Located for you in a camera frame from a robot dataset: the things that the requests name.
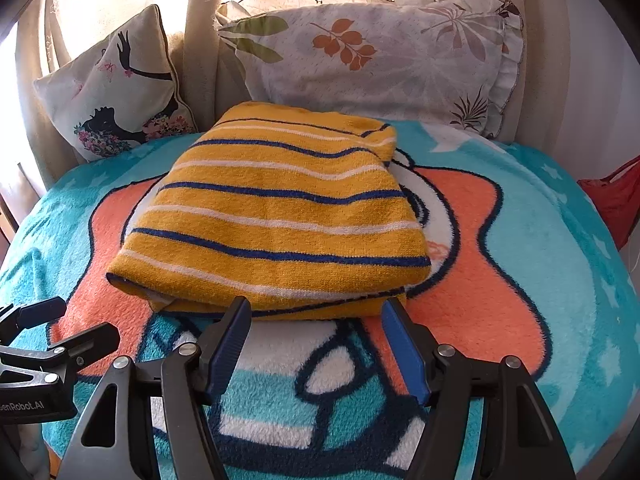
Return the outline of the leaf print ruffled pillow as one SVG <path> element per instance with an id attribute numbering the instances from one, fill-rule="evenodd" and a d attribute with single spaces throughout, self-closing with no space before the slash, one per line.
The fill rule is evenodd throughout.
<path id="1" fill-rule="evenodd" d="M 518 82 L 509 0 L 241 0 L 217 12 L 255 101 L 495 139 Z"/>

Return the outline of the beige curtain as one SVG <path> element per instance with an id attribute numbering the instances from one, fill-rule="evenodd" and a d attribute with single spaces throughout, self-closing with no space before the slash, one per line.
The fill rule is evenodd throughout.
<path id="1" fill-rule="evenodd" d="M 218 34 L 216 12 L 241 0 L 1 0 L 1 24 L 16 35 L 18 97 L 27 142 L 46 188 L 85 164 L 55 129 L 34 82 L 72 62 L 151 4 L 160 7 L 179 93 L 196 130 L 208 130 L 250 97 L 233 51 Z M 567 0 L 509 0 L 523 20 L 518 82 L 495 140 L 553 155 L 570 90 Z"/>

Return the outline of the turquoise star fleece blanket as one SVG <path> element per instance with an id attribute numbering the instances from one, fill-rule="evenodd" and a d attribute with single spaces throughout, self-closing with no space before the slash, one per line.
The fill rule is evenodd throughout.
<path id="1" fill-rule="evenodd" d="M 573 466 L 597 454 L 639 392 L 639 301 L 608 229 L 572 177 L 541 152 L 398 122 L 393 172 L 425 226 L 433 276 L 407 309 L 467 356 L 519 356 Z M 154 360 L 204 315 L 155 315 L 105 277 L 138 210 L 192 144 L 175 136 L 70 171 L 17 231 L 4 304 L 62 297 L 66 315 L 23 348 L 101 322 L 122 353 Z M 375 318 L 255 321 L 209 423 L 233 479 L 399 479 L 427 419 L 406 393 Z"/>

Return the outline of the woman silhouette floral cushion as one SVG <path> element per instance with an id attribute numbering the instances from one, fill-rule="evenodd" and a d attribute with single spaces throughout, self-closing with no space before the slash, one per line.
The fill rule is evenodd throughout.
<path id="1" fill-rule="evenodd" d="M 34 87 L 55 129 L 88 162 L 196 130 L 156 4 Z"/>

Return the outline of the yellow striped knit sweater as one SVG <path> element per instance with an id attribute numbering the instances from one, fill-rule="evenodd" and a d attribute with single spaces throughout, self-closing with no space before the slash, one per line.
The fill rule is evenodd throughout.
<path id="1" fill-rule="evenodd" d="M 375 315 L 431 273 L 388 122 L 246 102 L 172 165 L 107 281 L 155 311 Z"/>

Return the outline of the red cloth item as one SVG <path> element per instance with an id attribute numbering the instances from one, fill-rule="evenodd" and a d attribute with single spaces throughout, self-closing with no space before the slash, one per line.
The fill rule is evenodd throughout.
<path id="1" fill-rule="evenodd" d="M 617 249 L 622 249 L 639 222 L 640 156 L 636 156 L 601 179 L 578 180 L 578 185 L 596 207 L 611 233 Z"/>

